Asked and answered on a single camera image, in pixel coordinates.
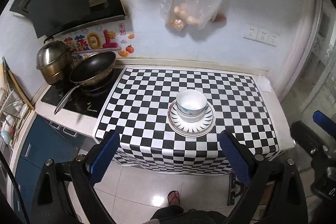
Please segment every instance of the cabinet handle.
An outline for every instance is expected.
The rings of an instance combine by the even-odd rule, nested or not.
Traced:
[[[21,193],[21,185],[20,185],[19,183],[18,183],[17,185],[19,186],[19,191],[20,191],[20,193]],[[21,211],[19,200],[17,200],[17,211],[18,211],[18,212]]]
[[[26,153],[25,153],[25,157],[28,157],[28,154],[29,154],[29,151],[30,151],[31,146],[32,146],[31,143],[29,143],[28,148],[27,148],[27,151],[26,151]]]
[[[71,134],[71,133],[69,133],[69,132],[66,132],[66,128],[65,128],[65,127],[63,128],[63,132],[64,132],[65,134],[70,135],[71,137],[74,137],[74,138],[77,137],[77,132],[75,132],[75,134],[73,135],[73,134]]]
[[[53,128],[55,128],[56,130],[59,130],[61,128],[61,126],[59,124],[57,124],[57,127],[53,126],[53,122],[49,122],[49,125]]]

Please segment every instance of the wall outlet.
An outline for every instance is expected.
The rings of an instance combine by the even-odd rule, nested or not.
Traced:
[[[258,27],[246,25],[243,37],[246,39],[255,40],[257,37],[257,33],[258,33]]]
[[[256,41],[261,42],[261,43],[267,43],[269,36],[271,32],[262,28],[259,28]]]
[[[280,40],[280,35],[279,34],[271,33],[269,38],[268,38],[267,44],[269,44],[273,47],[276,47],[278,45],[279,40]]]

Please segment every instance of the blue cabinet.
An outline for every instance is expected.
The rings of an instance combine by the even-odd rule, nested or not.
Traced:
[[[97,143],[94,141],[93,138],[89,138],[78,132],[75,132],[69,128],[62,127],[61,125],[49,121],[45,119],[49,125],[51,125],[59,134],[61,134],[64,138],[66,138],[74,147],[78,149],[83,149],[85,151],[90,151],[92,146],[96,145]]]
[[[41,169],[26,161],[23,158],[19,158],[17,163],[15,179],[19,184],[20,193],[23,203],[25,205],[28,217],[31,216],[32,201],[34,196],[35,187],[39,179]],[[17,203],[16,192],[13,193],[13,206],[16,215],[23,221],[22,213],[20,212],[19,205]]]
[[[47,159],[55,162],[70,161],[75,158],[78,149],[59,134],[41,116],[36,116],[26,137],[17,163],[15,179],[20,184],[21,195],[28,217],[41,168]],[[14,211],[22,220],[16,193],[13,195]]]
[[[64,162],[72,160],[76,154],[76,147],[41,116],[35,118],[21,151],[21,157],[39,168],[47,159]]]

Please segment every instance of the white bowl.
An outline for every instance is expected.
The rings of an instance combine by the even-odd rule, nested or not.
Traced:
[[[185,122],[198,122],[204,116],[204,110],[198,114],[185,114],[181,112],[178,107],[176,107],[176,111],[180,118]]]
[[[207,103],[205,95],[197,90],[182,90],[176,96],[176,106],[179,112],[186,115],[203,113]]]

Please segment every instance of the black and white checkered mat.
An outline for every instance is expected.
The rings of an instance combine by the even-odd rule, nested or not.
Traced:
[[[179,91],[196,89],[213,105],[216,125],[205,136],[186,138],[167,122],[169,104]],[[253,154],[269,158],[278,151],[274,128],[251,76],[192,70],[127,68],[98,118],[95,136],[115,129],[122,164],[150,170],[189,173],[227,173],[231,167],[218,135],[224,129]]]

